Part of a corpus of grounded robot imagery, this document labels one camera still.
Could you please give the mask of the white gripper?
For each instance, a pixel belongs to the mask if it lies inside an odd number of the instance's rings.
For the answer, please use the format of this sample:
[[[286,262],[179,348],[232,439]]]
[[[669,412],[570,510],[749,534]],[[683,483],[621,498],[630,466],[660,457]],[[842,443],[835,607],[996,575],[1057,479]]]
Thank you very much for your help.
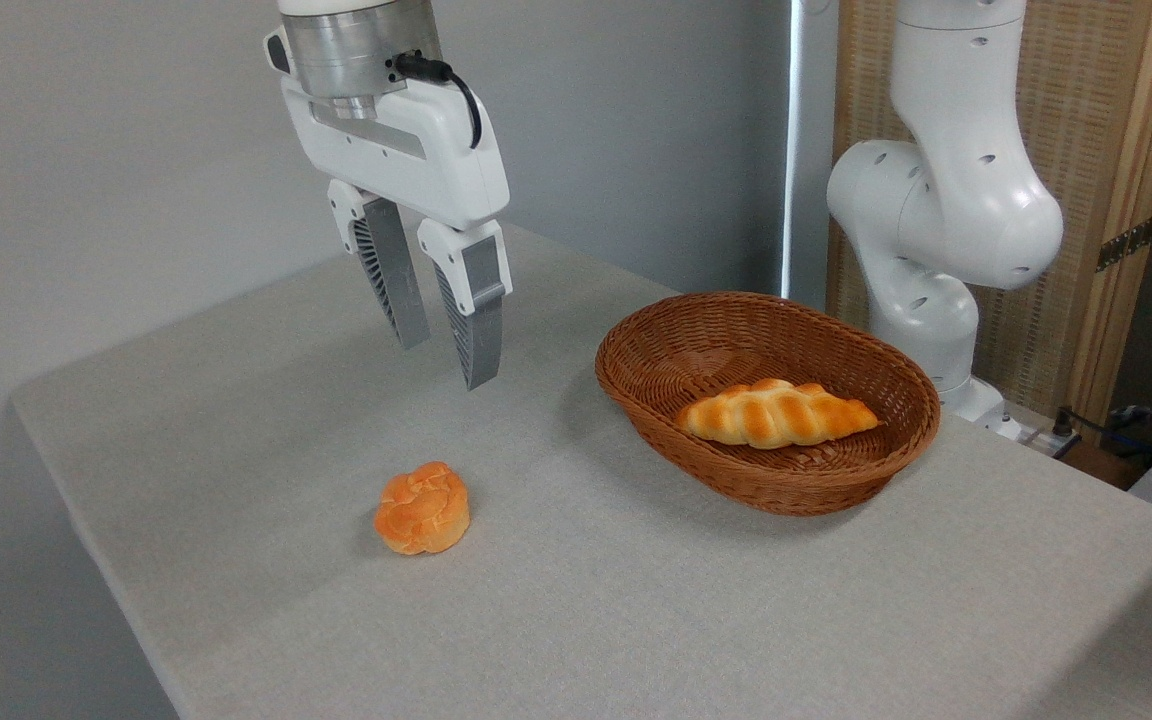
[[[412,348],[430,338],[399,204],[430,217],[417,237],[435,266],[467,389],[492,381],[513,286],[503,229],[492,220],[508,205],[509,187],[486,109],[472,146],[458,88],[408,81],[376,97],[370,119],[339,118],[291,77],[282,78],[282,94],[308,160],[333,177],[340,240],[361,260],[397,342]]]

